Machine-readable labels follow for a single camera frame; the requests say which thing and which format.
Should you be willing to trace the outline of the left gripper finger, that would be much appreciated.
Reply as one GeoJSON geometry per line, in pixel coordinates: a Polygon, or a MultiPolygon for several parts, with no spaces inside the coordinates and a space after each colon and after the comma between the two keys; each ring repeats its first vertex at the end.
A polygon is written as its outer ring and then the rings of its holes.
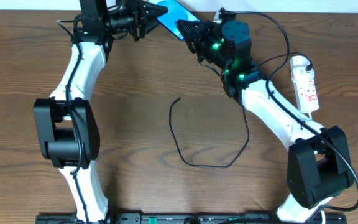
{"type": "Polygon", "coordinates": [[[148,33],[154,30],[157,26],[160,25],[160,22],[157,19],[143,22],[140,25],[140,36],[145,37],[148,33]]]}
{"type": "Polygon", "coordinates": [[[152,4],[143,0],[139,1],[139,6],[140,14],[148,19],[156,19],[168,12],[168,8],[166,6],[152,4]]]}

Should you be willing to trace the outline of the blue screen Galaxy smartphone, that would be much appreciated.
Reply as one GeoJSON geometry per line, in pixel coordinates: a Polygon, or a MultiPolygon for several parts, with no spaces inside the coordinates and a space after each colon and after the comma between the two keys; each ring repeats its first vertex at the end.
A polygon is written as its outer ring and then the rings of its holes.
{"type": "Polygon", "coordinates": [[[177,20],[199,21],[199,19],[192,12],[176,0],[148,0],[148,2],[168,8],[168,12],[157,19],[161,25],[163,25],[180,41],[184,41],[184,38],[177,28],[177,20]]]}

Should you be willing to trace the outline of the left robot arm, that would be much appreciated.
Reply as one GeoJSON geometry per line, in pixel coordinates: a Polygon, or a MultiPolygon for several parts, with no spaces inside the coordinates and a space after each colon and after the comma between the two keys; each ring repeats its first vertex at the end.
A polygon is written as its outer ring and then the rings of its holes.
{"type": "Polygon", "coordinates": [[[72,215],[37,215],[36,223],[112,223],[99,181],[96,159],[100,133],[90,99],[115,40],[134,41],[158,26],[168,7],[147,1],[80,1],[81,12],[67,30],[71,58],[61,82],[48,98],[34,103],[42,156],[64,176],[76,204],[72,215]]]}

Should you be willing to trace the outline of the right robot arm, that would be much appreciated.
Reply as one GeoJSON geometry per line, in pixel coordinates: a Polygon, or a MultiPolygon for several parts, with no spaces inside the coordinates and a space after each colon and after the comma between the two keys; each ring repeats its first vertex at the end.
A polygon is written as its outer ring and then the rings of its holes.
{"type": "Polygon", "coordinates": [[[261,119],[288,151],[290,194],[270,223],[344,223],[344,208],[325,214],[334,197],[358,185],[343,130],[313,121],[275,89],[253,62],[245,22],[178,20],[177,27],[198,62],[219,75],[226,94],[261,119]]]}

